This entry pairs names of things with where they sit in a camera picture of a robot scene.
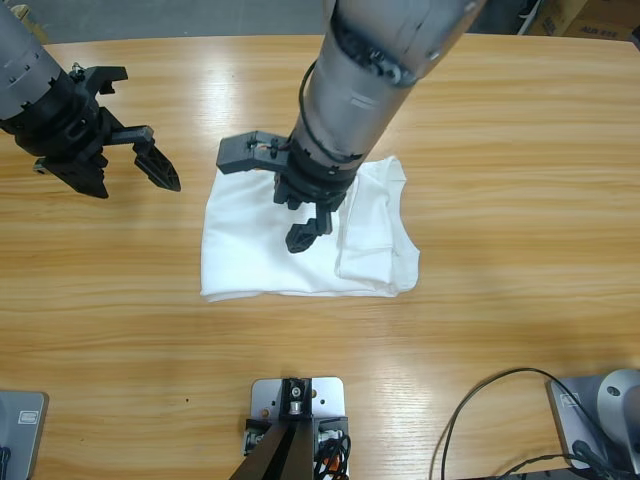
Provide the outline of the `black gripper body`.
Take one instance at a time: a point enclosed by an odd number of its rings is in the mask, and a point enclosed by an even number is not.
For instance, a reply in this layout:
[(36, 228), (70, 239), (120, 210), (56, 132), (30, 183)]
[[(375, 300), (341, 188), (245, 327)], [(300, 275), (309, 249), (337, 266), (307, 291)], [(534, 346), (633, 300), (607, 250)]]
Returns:
[(150, 127), (126, 127), (97, 101), (99, 94), (115, 92), (115, 82), (127, 79), (124, 69), (61, 72), (49, 80), (41, 99), (24, 102), (17, 115), (3, 119), (1, 129), (39, 158), (44, 169), (103, 170), (106, 146), (153, 142)]
[(287, 204), (290, 210), (297, 210), (301, 203), (315, 203), (337, 211), (356, 173), (356, 169), (321, 165), (298, 142), (292, 142), (285, 171), (275, 175), (273, 200)]

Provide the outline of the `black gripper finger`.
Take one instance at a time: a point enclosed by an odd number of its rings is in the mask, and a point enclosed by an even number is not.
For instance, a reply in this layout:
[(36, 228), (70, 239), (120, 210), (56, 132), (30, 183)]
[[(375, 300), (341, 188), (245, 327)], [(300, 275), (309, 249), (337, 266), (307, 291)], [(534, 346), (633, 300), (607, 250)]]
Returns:
[(133, 150), (136, 153), (134, 164), (154, 185), (169, 191), (181, 191), (181, 183), (175, 167), (154, 142), (136, 143), (133, 145)]
[(316, 203), (315, 215), (304, 224), (294, 223), (286, 235), (286, 246), (290, 253), (302, 253), (309, 249), (315, 240), (333, 232), (332, 210), (328, 203)]
[(109, 197), (101, 168), (64, 169), (59, 172), (59, 178), (77, 193), (99, 199)]

